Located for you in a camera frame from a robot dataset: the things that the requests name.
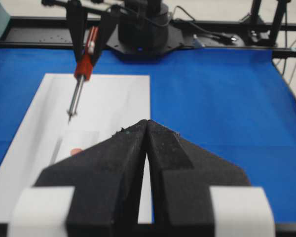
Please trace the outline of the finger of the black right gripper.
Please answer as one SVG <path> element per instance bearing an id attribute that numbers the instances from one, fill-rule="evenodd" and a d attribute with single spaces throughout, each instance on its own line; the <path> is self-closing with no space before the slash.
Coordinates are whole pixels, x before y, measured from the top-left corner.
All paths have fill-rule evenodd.
<path id="1" fill-rule="evenodd" d="M 78 63 L 82 58 L 87 21 L 87 12 L 79 0 L 69 0 L 67 2 L 66 20 L 72 39 L 75 60 Z"/>
<path id="2" fill-rule="evenodd" d="M 96 65 L 101 56 L 102 50 L 105 48 L 109 38 L 113 34 L 116 25 L 119 22 L 119 18 L 119 12 L 105 12 L 105 14 L 101 16 L 95 41 L 94 54 L 91 57 L 93 67 Z"/>

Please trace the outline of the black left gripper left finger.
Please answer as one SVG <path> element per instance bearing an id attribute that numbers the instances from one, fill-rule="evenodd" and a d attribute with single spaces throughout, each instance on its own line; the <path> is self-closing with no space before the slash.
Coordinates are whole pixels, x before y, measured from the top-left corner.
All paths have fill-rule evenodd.
<path id="1" fill-rule="evenodd" d="M 115 237 L 138 222 L 147 121 L 42 170 L 20 195 L 10 237 Z"/>

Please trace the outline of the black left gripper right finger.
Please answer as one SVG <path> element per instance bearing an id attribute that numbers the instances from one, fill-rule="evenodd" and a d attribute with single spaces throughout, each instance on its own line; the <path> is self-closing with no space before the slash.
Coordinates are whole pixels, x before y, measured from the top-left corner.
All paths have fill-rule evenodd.
<path id="1" fill-rule="evenodd" d="M 273 213 L 242 168 L 150 120 L 155 224 L 168 237 L 273 237 Z"/>

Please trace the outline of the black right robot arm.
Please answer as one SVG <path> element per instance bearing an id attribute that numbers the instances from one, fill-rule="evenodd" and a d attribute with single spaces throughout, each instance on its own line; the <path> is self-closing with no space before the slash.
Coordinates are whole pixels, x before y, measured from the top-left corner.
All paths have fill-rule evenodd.
<path id="1" fill-rule="evenodd" d="M 156 10 L 150 11 L 146 0 L 125 0 L 124 4 L 113 4 L 106 10 L 85 7 L 79 0 L 43 0 L 44 6 L 60 6 L 66 9 L 66 20 L 73 43 L 75 60 L 82 59 L 82 46 L 87 26 L 87 15 L 89 13 L 101 17 L 99 24 L 99 36 L 96 39 L 96 51 L 91 57 L 91 63 L 95 64 L 101 52 L 113 34 L 117 24 L 128 24 L 138 29 L 143 29 L 145 25 L 155 28 L 165 28 L 168 25 L 168 17 L 157 21 Z"/>

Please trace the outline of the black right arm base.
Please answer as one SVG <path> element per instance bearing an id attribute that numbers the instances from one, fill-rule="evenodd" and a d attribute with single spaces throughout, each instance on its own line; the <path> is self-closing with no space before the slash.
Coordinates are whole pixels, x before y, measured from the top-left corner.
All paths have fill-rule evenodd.
<path id="1" fill-rule="evenodd" d="M 143 29 L 128 24 L 117 24 L 107 46 L 124 55 L 161 56 L 182 48 L 185 44 L 182 30 L 173 25 L 173 12 L 161 0 L 148 0 L 150 11 L 156 10 L 157 21 L 168 17 L 167 27 L 145 25 Z"/>

